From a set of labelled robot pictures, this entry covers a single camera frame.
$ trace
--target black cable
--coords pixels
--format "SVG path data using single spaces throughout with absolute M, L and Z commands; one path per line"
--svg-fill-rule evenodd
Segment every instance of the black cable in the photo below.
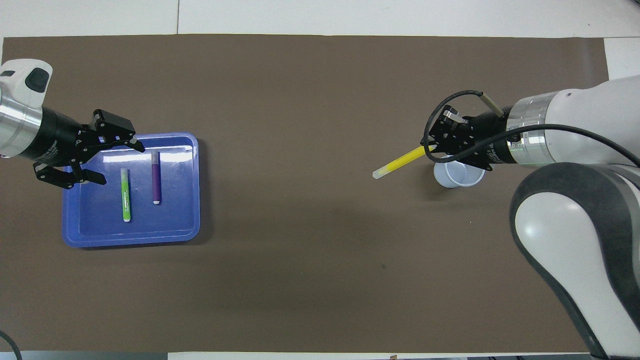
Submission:
M 559 124 L 538 124 L 538 125 L 528 125 L 528 126 L 523 126 L 523 127 L 518 127 L 516 129 L 512 129 L 509 131 L 505 131 L 503 133 L 499 133 L 497 135 L 493 135 L 490 138 L 487 138 L 477 144 L 475 144 L 474 146 L 461 151 L 457 154 L 455 154 L 454 156 L 451 156 L 450 158 L 436 158 L 435 156 L 427 153 L 427 155 L 431 155 L 429 157 L 429 159 L 431 159 L 431 157 L 433 157 L 433 161 L 436 163 L 448 163 L 451 161 L 456 161 L 456 160 L 460 160 L 462 158 L 466 158 L 467 156 L 473 154 L 474 152 L 479 151 L 480 149 L 482 149 L 483 147 L 494 143 L 498 140 L 502 140 L 505 138 L 508 138 L 509 136 L 513 136 L 515 134 L 520 134 L 520 133 L 526 133 L 527 131 L 534 131 L 534 130 L 562 130 L 562 131 L 567 131 L 569 133 L 574 133 L 574 134 L 579 134 L 582 136 L 586 136 L 588 138 L 594 139 L 600 143 L 605 144 L 606 146 L 609 146 L 610 148 L 614 149 L 615 151 L 619 152 L 620 154 L 622 154 L 624 157 L 626 157 L 627 159 L 629 159 L 629 161 L 631 161 L 635 166 L 640 167 L 640 158 L 638 158 L 636 155 L 634 155 L 632 152 L 630 152 L 629 150 L 625 149 L 624 147 L 618 145 L 617 143 L 607 139 L 604 136 L 598 135 L 596 133 L 592 133 L 591 131 L 585 130 L 585 129 L 581 129 L 579 127 L 575 127 L 575 126 L 568 126 L 568 125 L 559 125 Z
M 477 144 L 475 144 L 474 146 L 471 146 L 470 148 L 461 151 L 457 154 L 455 154 L 454 156 L 451 157 L 447 157 L 447 158 L 437 158 L 435 156 L 432 155 L 431 151 L 429 151 L 429 131 L 431 130 L 431 126 L 433 125 L 436 116 L 438 115 L 438 112 L 440 112 L 440 110 L 451 100 L 457 98 L 457 97 L 461 97 L 464 95 L 475 95 L 475 96 L 483 96 L 484 93 L 477 91 L 477 90 L 463 90 L 460 92 L 456 92 L 455 94 L 452 94 L 450 96 L 448 96 L 446 99 L 444 99 L 443 101 L 440 102 L 440 104 L 438 104 L 438 106 L 436 106 L 436 108 L 433 110 L 433 112 L 431 112 L 431 115 L 429 116 L 429 119 L 427 120 L 427 124 L 424 126 L 424 136 L 422 137 L 422 145 L 424 146 L 424 152 L 426 153 L 427 157 L 435 162 L 435 163 L 450 163 L 452 161 L 456 161 L 456 160 L 460 160 L 462 158 L 466 158 L 467 156 L 480 151 L 483 147 L 490 145 L 491 143 L 494 143 L 498 140 L 503 140 L 505 138 L 508 138 L 510 136 L 513 135 L 517 135 L 517 134 L 521 134 L 521 133 L 526 133 L 527 131 L 534 131 L 534 130 L 561 130 L 561 131 L 567 131 L 569 133 L 574 133 L 574 134 L 578 134 L 578 135 L 582 135 L 582 136 L 586 136 L 588 138 L 594 139 L 600 143 L 605 144 L 606 146 L 609 146 L 610 148 L 614 149 L 615 151 L 619 152 L 620 154 L 622 154 L 624 157 L 626 157 L 627 159 L 629 159 L 629 161 L 631 161 L 635 166 L 640 167 L 640 158 L 638 158 L 636 155 L 634 155 L 632 152 L 630 152 L 629 150 L 625 149 L 624 147 L 618 145 L 616 142 L 613 142 L 612 140 L 609 140 L 608 138 L 598 135 L 596 133 L 593 133 L 591 131 L 585 130 L 585 129 L 581 129 L 579 127 L 575 127 L 575 126 L 569 126 L 569 125 L 560 125 L 560 124 L 538 124 L 538 125 L 528 125 L 528 126 L 522 126 L 522 127 L 518 127 L 516 129 L 512 129 L 509 131 L 505 131 L 503 133 L 497 134 L 497 135 L 493 135 L 490 138 L 487 138 Z
M 13 354 L 15 355 L 16 360 L 22 360 L 22 354 L 20 353 L 20 349 L 18 348 L 18 345 L 15 344 L 13 339 L 11 339 L 11 337 L 7 335 L 4 331 L 0 330 L 0 338 L 4 339 L 6 343 L 9 344 L 9 346 L 11 347 L 11 350 L 13 350 Z
M 436 116 L 438 115 L 438 112 L 440 112 L 440 110 L 442 108 L 444 108 L 444 106 L 451 100 L 457 98 L 457 97 L 461 97 L 464 95 L 475 95 L 475 96 L 482 96 L 484 95 L 484 93 L 482 91 L 477 91 L 477 90 L 462 90 L 459 92 L 456 92 L 455 94 L 451 94 L 449 96 L 447 96 L 446 99 L 444 99 L 443 101 L 440 101 L 440 104 L 438 104 L 438 106 L 436 106 L 436 108 L 433 110 L 433 112 L 431 112 L 431 115 L 429 115 L 429 119 L 427 120 L 427 124 L 424 126 L 424 136 L 422 137 L 422 145 L 424 146 L 424 152 L 427 154 L 427 157 L 435 162 L 437 162 L 437 159 L 435 156 L 431 155 L 431 153 L 429 152 L 429 131 L 431 131 L 431 126 L 433 125 Z

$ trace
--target plastic tray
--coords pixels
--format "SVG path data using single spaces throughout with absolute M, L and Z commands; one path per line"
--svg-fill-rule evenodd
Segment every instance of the plastic tray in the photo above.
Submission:
M 200 230 L 198 140 L 189 133 L 139 135 L 144 153 L 129 148 L 99 152 L 86 168 L 106 185 L 63 191 L 62 237 L 71 247 L 187 241 Z M 162 202 L 153 204 L 151 151 L 160 153 Z M 120 169 L 129 169 L 131 221 L 122 220 Z

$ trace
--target clear plastic cup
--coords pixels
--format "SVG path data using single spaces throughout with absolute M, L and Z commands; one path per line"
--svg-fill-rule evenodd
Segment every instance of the clear plastic cup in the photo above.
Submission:
M 438 184 L 446 188 L 468 187 L 479 183 L 484 176 L 484 169 L 452 161 L 450 163 L 436 163 L 433 176 Z

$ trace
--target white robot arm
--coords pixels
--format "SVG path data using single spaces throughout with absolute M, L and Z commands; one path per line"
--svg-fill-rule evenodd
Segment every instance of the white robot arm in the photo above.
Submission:
M 0 157 L 22 156 L 36 163 L 36 178 L 73 188 L 105 184 L 104 176 L 82 165 L 99 151 L 124 145 L 145 150 L 131 121 L 97 109 L 88 125 L 43 107 L 52 67 L 36 59 L 10 60 L 0 67 Z M 56 167 L 71 167 L 64 172 Z
M 436 107 L 420 142 L 437 163 L 541 167 L 513 196 L 511 230 L 601 359 L 640 359 L 638 94 L 634 76 L 500 109 L 484 93 L 465 90 Z M 461 117 L 446 104 L 462 95 L 480 97 L 492 111 Z

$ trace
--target silver cylinder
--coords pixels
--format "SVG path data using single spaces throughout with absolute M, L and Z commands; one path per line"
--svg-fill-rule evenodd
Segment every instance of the silver cylinder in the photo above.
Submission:
M 0 154 L 10 158 L 29 147 L 42 122 L 42 109 L 32 109 L 13 100 L 0 83 Z
M 544 124 L 547 109 L 557 92 L 525 97 L 511 108 L 507 120 L 507 130 L 522 126 Z M 544 130 L 528 131 L 519 142 L 510 142 L 509 151 L 513 159 L 521 165 L 544 166 L 554 163 L 549 153 Z

